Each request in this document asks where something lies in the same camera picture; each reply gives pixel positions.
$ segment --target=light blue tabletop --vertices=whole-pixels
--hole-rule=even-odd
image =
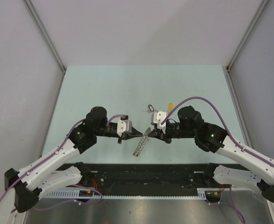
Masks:
[[[168,104],[200,96],[210,100],[220,111],[232,134],[243,141],[221,65],[151,65],[151,66],[69,66],[62,84],[43,154],[62,142],[72,125],[94,106],[103,106],[108,118],[128,114],[140,132],[153,126],[151,114],[143,112],[149,104],[167,111]],[[192,105],[208,123],[222,126],[214,110],[204,101]],[[178,120],[177,112],[172,117]],[[221,155],[199,149],[194,139],[173,139],[166,144],[150,139],[139,157],[132,154],[139,138],[123,141],[98,137],[97,144],[68,162],[86,163],[234,163]]]

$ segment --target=yellow object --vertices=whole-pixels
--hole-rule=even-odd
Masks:
[[[173,109],[173,103],[169,103],[168,109],[169,109],[169,110],[172,110],[172,109]]]

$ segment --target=metal floor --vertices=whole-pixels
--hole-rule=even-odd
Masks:
[[[234,192],[237,208],[246,224],[272,224],[267,202],[251,191]],[[61,199],[42,199],[37,207],[46,208]],[[222,202],[231,202],[229,191]],[[107,199],[96,205],[66,203],[48,211],[30,210],[27,224],[240,224],[234,209],[209,206],[202,200]]]

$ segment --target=coiled spring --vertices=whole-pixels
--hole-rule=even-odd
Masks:
[[[149,127],[144,135],[142,136],[142,138],[140,139],[138,146],[135,148],[135,151],[133,153],[133,156],[139,156],[140,153],[142,152],[142,150],[144,149],[146,143],[150,140],[150,138],[148,137],[148,134],[151,132],[151,128]]]

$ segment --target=white plastic part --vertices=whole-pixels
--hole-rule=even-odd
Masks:
[[[151,116],[151,124],[157,124],[157,129],[162,129],[163,133],[166,131],[166,122],[161,124],[167,117],[167,113],[163,111],[154,112]]]
[[[10,189],[6,196],[0,202],[0,224],[13,224],[17,211],[12,212],[15,208],[15,189]]]
[[[257,186],[261,178],[252,171],[232,169],[219,165],[214,171],[213,178],[221,184],[231,184],[261,193],[261,190]]]
[[[127,120],[118,120],[116,133],[119,137],[122,136],[122,133],[131,133],[132,132],[132,121]]]
[[[22,168],[19,170],[18,176],[23,175],[25,172],[27,172],[31,167],[36,165],[37,163],[44,160],[46,157],[51,155],[53,152],[57,150],[58,147],[53,149],[51,152],[47,153],[46,155],[39,158],[34,163],[30,164],[29,166]],[[54,170],[59,168],[64,162],[74,156],[79,155],[79,150],[74,148],[74,143],[68,139],[62,149],[55,154],[52,158],[50,158],[48,161],[43,163],[41,166],[39,166],[37,169],[32,171],[29,175],[25,176],[22,179],[22,182],[27,182],[27,188],[29,190],[34,190],[43,180],[45,180]]]
[[[240,148],[238,148],[234,144],[234,142],[231,140],[229,136],[227,136],[224,139],[223,144],[225,145],[224,148],[219,148],[217,150],[217,154],[220,154],[222,156],[225,156],[229,159],[236,161],[240,165],[251,170],[258,177],[264,180],[267,184],[274,185],[274,168],[273,167],[261,161],[260,159],[252,156],[251,154],[245,151],[242,151]],[[258,156],[274,164],[273,159],[266,157],[265,155],[255,151],[254,149],[250,148],[249,146],[246,146],[243,143],[239,142],[239,144],[245,147],[247,150],[257,154]]]
[[[42,192],[39,194],[39,198],[42,199],[44,196],[53,191],[69,185],[77,184],[81,178],[82,175],[80,170],[74,166],[71,166],[64,171],[55,171],[38,185],[38,188],[42,189]]]

